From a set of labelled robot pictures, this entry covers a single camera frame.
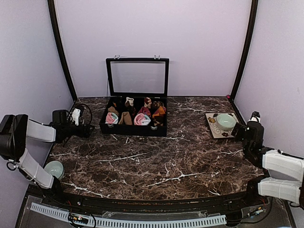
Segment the maroon purple orange striped sock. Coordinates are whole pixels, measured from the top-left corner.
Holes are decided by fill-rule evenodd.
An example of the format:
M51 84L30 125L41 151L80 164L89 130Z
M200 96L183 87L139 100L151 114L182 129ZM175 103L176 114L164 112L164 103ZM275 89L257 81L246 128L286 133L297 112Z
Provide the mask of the maroon purple orange striped sock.
M160 106L156 111L155 113L152 115L153 118L156 118L156 117L164 117L166 114L166 107L164 106Z

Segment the brown argyle sock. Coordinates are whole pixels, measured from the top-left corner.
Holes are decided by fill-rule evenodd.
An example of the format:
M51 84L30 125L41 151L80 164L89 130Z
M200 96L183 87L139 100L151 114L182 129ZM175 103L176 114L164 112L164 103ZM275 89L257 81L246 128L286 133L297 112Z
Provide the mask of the brown argyle sock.
M153 118L154 126L163 126L164 125L164 116L156 116Z

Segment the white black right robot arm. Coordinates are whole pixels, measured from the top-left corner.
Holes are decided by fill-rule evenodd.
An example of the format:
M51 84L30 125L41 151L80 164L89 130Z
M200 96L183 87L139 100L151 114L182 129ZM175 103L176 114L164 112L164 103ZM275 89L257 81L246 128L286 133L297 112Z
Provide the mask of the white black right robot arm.
M261 196L275 197L304 207L304 160L263 146L264 127L258 121L237 123L232 135L243 143L244 158L264 175L250 180L242 201L253 206Z

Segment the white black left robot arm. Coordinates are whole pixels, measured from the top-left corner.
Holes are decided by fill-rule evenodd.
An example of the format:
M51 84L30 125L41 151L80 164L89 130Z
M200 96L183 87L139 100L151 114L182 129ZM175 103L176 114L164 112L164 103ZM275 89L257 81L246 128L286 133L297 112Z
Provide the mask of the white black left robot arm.
M81 122L81 113L77 108L72 113L55 110L49 124L33 121L26 114L7 114L0 123L0 156L7 161L7 168L19 170L39 187L51 190L48 199L57 207L67 203L67 196L58 190L60 180L31 156L26 141L30 138L45 143L62 143L72 136L90 137L94 126Z

